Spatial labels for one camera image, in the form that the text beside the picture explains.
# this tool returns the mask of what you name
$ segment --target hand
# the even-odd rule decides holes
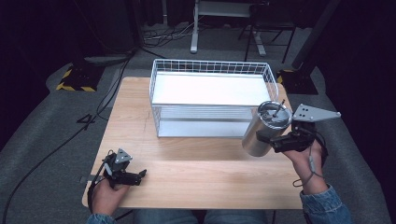
[[[107,179],[100,181],[93,191],[92,212],[112,216],[130,187],[128,185],[117,185],[113,189]]]
[[[292,162],[294,170],[303,182],[304,194],[317,194],[328,189],[326,182],[324,181],[321,168],[321,145],[314,141],[311,147],[308,147],[302,152],[295,150],[283,152]],[[312,175],[312,171],[309,164],[309,154],[314,161],[315,173],[320,175]]]

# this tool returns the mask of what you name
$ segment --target dark background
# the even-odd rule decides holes
[[[317,3],[300,15],[301,26],[314,26],[326,1]],[[0,4],[0,149],[47,96],[50,74],[81,57],[136,47],[139,24],[163,22],[162,1],[155,0],[83,0],[78,7],[64,0]],[[192,12],[193,1],[168,0],[167,8],[170,25],[192,19],[186,12]],[[395,9],[394,1],[388,0],[341,1],[304,61],[316,65],[325,77],[326,93],[380,182],[393,222]]]

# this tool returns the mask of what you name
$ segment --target wooden table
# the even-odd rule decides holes
[[[279,85],[279,100],[285,99]],[[95,175],[112,149],[134,159],[127,172],[147,169],[120,207],[190,209],[301,209],[291,161],[271,150],[255,158],[241,139],[158,138],[149,102],[149,78],[126,77],[111,112],[92,167]],[[87,206],[87,194],[82,202]]]

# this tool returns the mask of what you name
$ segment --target metal bracket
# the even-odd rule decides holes
[[[329,110],[319,109],[309,105],[300,104],[294,112],[293,120],[316,122],[325,119],[338,119],[341,118],[340,112],[333,112]]]
[[[125,161],[131,161],[132,157],[126,153],[124,150],[119,148],[119,151],[117,152],[117,157],[116,157],[116,164],[123,163]]]

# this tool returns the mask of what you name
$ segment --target hazard tape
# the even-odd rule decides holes
[[[56,87],[56,90],[64,91],[97,91],[97,87],[93,86],[80,86],[80,84],[70,84],[70,77],[73,76],[73,66],[69,67],[64,73],[60,83]]]

